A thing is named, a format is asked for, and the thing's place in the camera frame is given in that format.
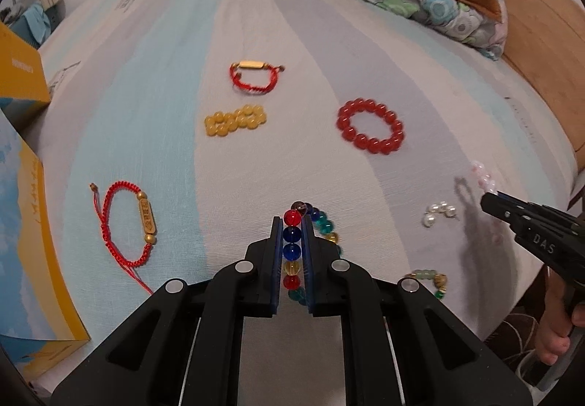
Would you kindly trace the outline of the right hand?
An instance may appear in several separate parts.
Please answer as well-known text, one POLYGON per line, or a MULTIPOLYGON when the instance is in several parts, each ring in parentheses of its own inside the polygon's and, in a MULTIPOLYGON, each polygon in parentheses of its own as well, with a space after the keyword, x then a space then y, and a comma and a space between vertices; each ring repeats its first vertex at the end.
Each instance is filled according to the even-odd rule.
POLYGON ((544 312, 535 337, 535 350, 539 360, 553 365, 570 347, 569 335, 573 327, 583 328, 584 305, 577 305, 568 315, 563 297, 567 284, 552 270, 549 272, 544 299, 544 312))

